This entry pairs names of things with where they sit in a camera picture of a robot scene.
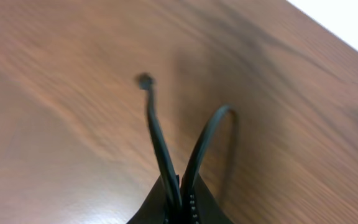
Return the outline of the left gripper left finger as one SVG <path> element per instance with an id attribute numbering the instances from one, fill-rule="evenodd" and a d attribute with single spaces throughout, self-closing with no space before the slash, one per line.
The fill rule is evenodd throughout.
<path id="1" fill-rule="evenodd" d="M 169 224 L 167 193 L 159 176 L 144 202 L 127 224 Z"/>

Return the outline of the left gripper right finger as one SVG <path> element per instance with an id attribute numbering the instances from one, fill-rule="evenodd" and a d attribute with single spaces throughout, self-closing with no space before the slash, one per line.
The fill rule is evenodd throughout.
<path id="1" fill-rule="evenodd" d="M 197 176 L 188 194 L 188 223 L 190 224 L 232 224 L 220 209 L 201 176 Z"/>

